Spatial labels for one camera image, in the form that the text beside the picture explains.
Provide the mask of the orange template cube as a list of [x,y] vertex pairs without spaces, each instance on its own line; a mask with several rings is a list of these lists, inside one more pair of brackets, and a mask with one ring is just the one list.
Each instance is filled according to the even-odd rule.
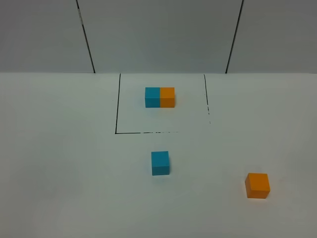
[[174,87],[160,88],[160,107],[174,108],[175,107],[175,89]]

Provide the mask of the blue template cube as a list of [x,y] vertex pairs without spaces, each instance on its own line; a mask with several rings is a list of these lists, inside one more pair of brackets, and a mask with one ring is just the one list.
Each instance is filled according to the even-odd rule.
[[146,108],[160,107],[160,88],[159,87],[145,88],[145,107]]

